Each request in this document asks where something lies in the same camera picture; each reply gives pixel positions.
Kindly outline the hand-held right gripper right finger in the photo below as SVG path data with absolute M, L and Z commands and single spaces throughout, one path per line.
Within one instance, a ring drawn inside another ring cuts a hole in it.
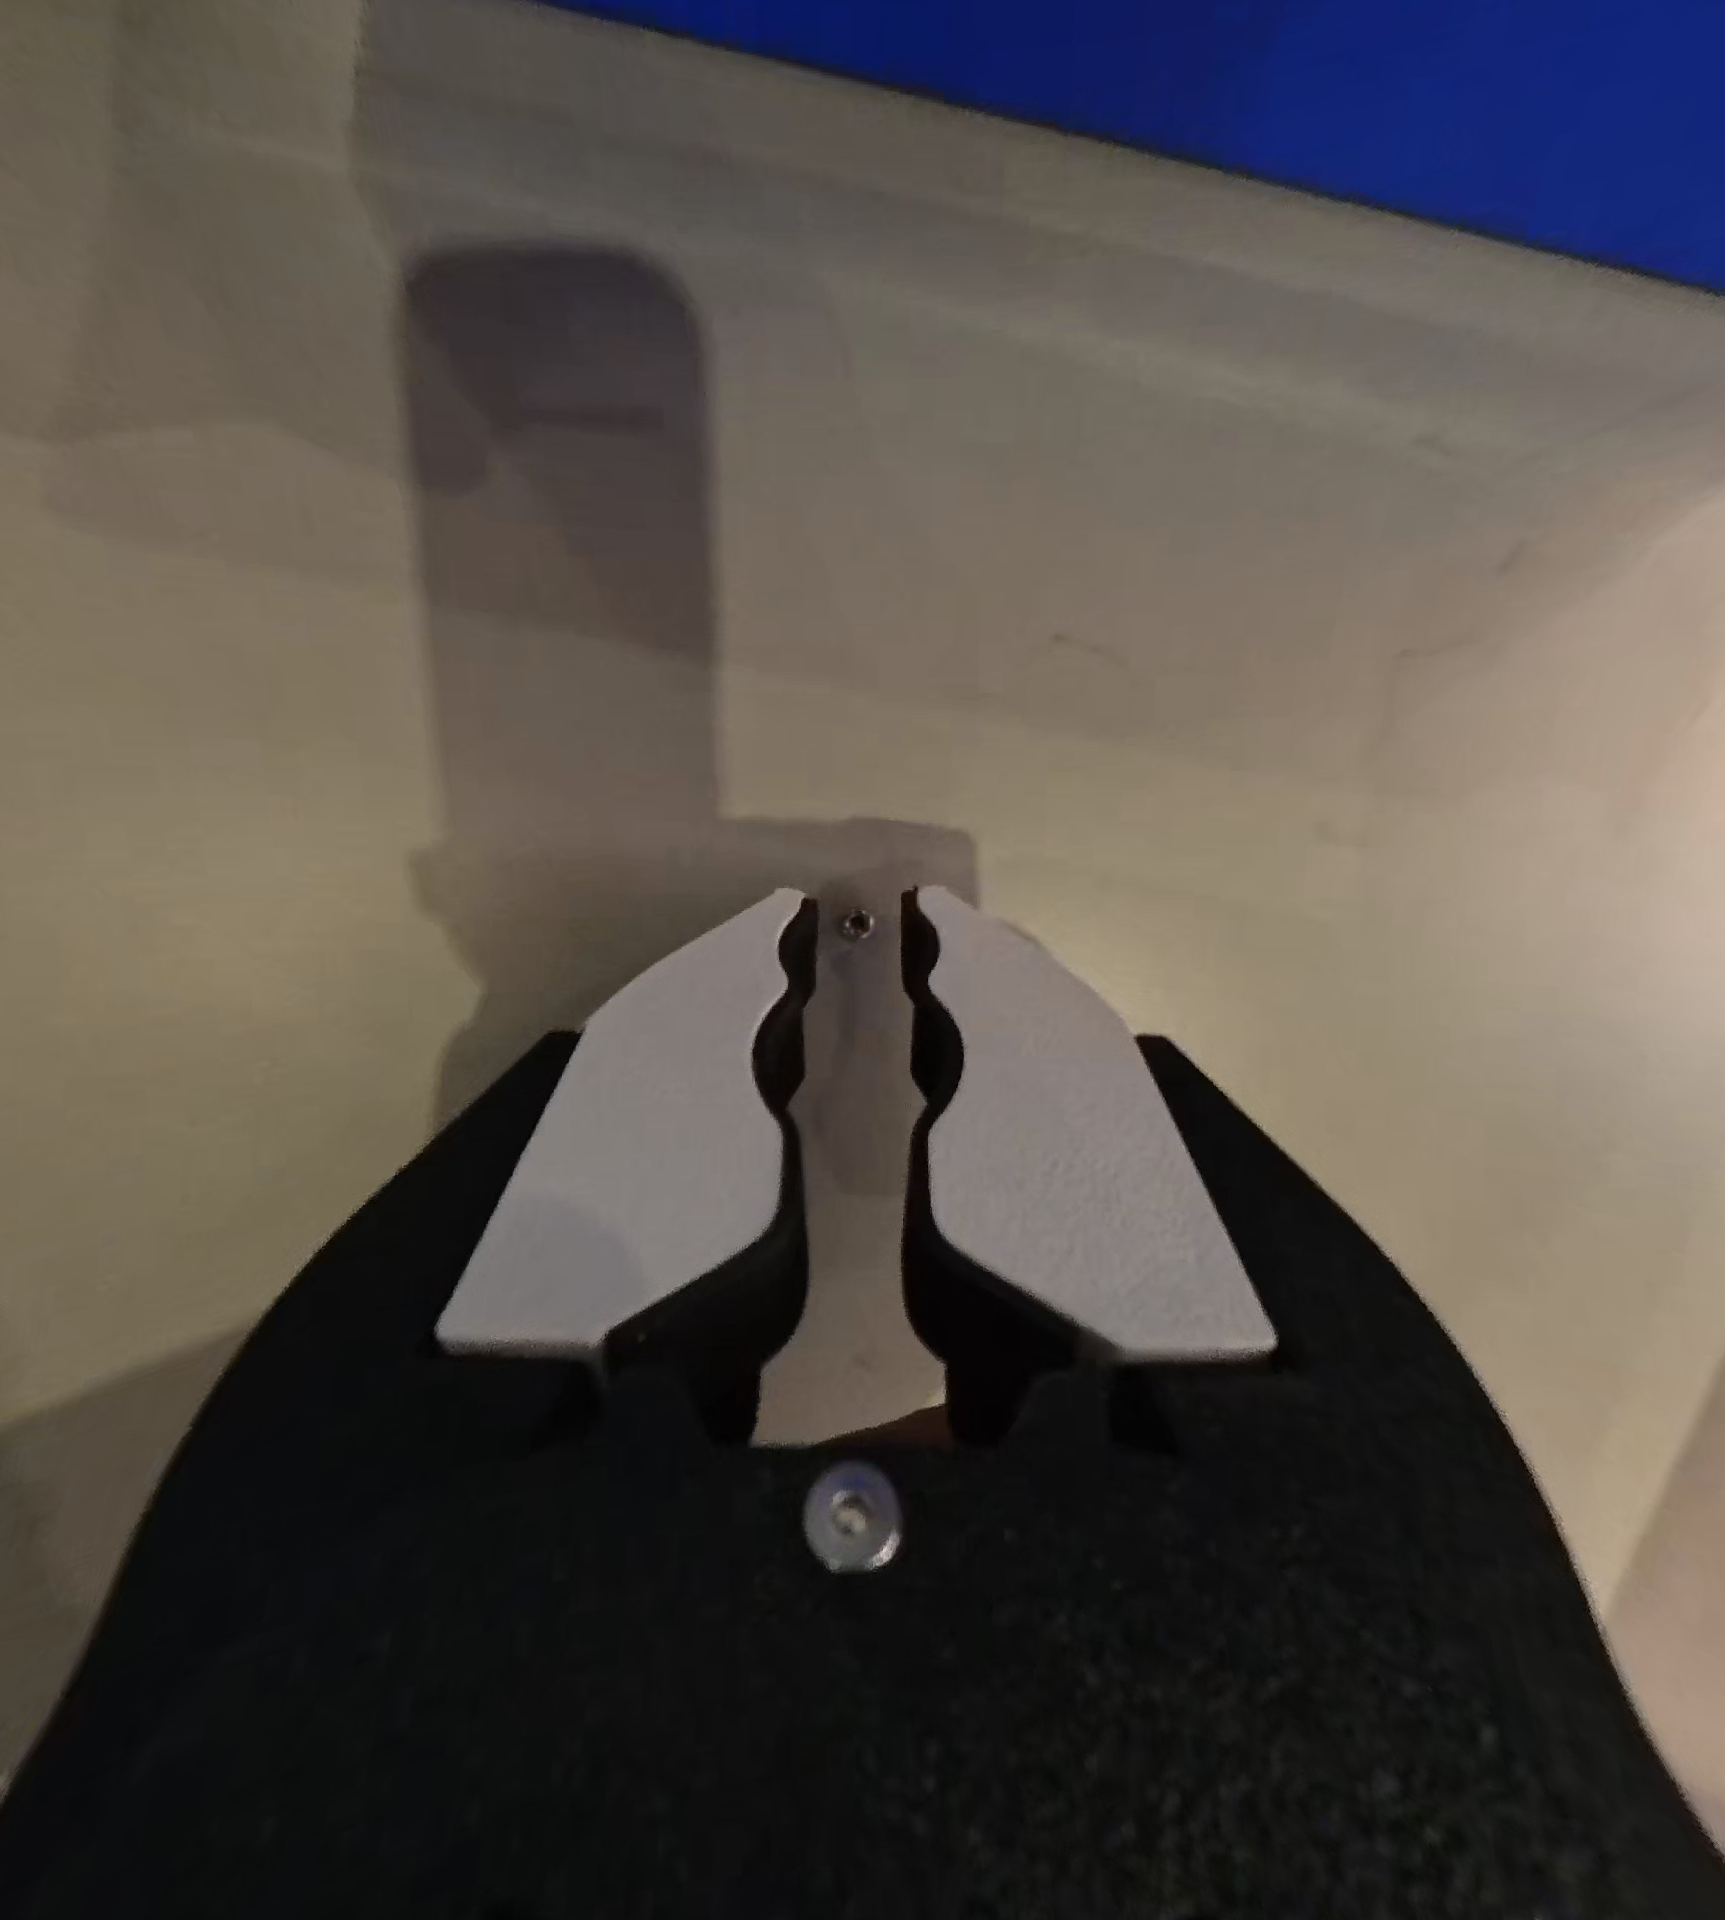
M 1278 1329 L 1132 1026 L 1035 938 L 938 885 L 912 1001 L 960 1059 L 923 1146 L 968 1262 L 1120 1364 L 1259 1364 Z

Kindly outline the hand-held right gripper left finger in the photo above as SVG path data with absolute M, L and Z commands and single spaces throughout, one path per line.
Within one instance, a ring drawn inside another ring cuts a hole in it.
M 791 1104 L 819 922 L 777 889 L 588 1016 L 437 1321 L 444 1355 L 616 1362 L 802 1227 Z

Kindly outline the blue divided bin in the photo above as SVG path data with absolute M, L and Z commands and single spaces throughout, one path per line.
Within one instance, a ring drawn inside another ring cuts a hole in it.
M 1725 2 L 569 2 L 1725 294 Z

